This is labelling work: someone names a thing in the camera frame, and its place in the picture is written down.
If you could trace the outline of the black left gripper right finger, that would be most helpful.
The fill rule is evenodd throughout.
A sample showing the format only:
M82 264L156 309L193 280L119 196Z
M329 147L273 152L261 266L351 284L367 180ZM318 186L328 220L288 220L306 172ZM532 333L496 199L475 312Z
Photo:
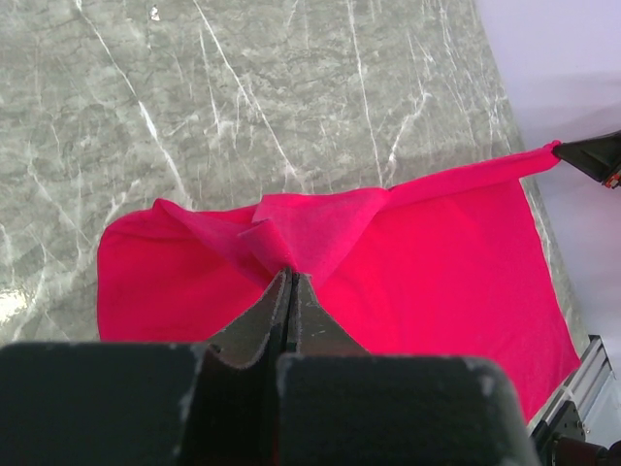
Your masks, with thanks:
M324 310L310 278L295 274L290 300L290 351L300 354L367 354Z

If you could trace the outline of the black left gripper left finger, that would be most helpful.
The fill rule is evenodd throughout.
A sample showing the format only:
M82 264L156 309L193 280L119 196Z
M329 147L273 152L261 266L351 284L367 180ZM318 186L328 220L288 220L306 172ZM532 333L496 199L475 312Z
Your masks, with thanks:
M207 340L209 348L223 363L246 369L261 358L270 343L279 352L289 311L293 285L290 269L279 271L260 298Z

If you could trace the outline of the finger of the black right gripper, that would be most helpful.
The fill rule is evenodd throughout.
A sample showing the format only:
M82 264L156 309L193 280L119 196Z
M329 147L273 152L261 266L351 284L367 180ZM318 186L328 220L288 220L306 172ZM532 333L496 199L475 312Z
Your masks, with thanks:
M598 183L620 183L621 134L562 143L552 152Z

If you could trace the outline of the red t shirt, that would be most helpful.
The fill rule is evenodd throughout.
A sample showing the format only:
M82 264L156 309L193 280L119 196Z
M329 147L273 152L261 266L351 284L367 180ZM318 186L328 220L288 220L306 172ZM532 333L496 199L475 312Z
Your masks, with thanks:
M205 340L290 268L366 350L489 358L532 418L579 365L521 185L557 162L546 145L388 189L272 194L230 211L159 199L102 236L99 335Z

